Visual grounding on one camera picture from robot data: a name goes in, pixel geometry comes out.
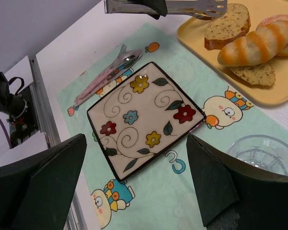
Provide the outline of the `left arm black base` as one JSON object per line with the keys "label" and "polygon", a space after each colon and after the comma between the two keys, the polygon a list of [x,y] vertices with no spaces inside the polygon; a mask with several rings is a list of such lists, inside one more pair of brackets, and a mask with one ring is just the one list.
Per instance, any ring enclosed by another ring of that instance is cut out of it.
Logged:
{"label": "left arm black base", "polygon": [[8,105],[9,118],[7,119],[13,148],[22,144],[38,131],[31,86],[25,87],[24,79],[20,77],[11,78],[9,85],[12,85],[16,80],[19,80],[21,84],[11,95],[11,102]]}

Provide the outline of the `large seeded bread slice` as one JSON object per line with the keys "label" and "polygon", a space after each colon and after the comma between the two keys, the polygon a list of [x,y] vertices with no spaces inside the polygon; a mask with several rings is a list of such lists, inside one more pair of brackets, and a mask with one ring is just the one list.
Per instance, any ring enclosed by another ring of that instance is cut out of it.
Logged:
{"label": "large seeded bread slice", "polygon": [[221,50],[235,39],[246,36],[251,27],[248,8],[243,4],[228,4],[226,13],[212,19],[204,35],[207,50]]}

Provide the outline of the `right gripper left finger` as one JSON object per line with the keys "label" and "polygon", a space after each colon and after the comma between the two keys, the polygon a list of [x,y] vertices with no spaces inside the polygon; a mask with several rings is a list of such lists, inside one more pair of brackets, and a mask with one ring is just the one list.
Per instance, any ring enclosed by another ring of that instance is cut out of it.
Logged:
{"label": "right gripper left finger", "polygon": [[0,230],[64,228],[86,152],[74,137],[0,167]]}

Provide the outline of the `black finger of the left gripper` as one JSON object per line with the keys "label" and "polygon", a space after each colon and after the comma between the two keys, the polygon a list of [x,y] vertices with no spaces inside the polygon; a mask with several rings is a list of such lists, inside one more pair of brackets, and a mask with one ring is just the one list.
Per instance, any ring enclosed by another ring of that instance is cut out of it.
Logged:
{"label": "black finger of the left gripper", "polygon": [[159,19],[160,16],[166,16],[168,13],[167,5],[165,0],[135,0],[134,3],[147,6],[154,10],[156,14],[150,14],[149,16],[154,19]]}

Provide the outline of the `metal serving tongs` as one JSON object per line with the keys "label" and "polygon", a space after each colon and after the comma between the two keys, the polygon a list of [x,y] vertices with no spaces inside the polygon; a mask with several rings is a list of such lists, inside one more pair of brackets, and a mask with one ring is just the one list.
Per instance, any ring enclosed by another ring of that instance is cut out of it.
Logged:
{"label": "metal serving tongs", "polygon": [[[104,0],[107,14],[156,14],[147,6],[134,3],[134,0]],[[226,13],[226,0],[166,0],[167,15],[188,15],[199,20],[219,18]]]}

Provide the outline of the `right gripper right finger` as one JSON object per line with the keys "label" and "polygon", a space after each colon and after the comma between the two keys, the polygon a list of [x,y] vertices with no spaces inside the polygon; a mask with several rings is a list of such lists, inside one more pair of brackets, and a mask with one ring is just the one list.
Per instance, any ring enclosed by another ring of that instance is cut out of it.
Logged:
{"label": "right gripper right finger", "polygon": [[288,176],[244,163],[195,135],[187,156],[208,230],[288,230]]}

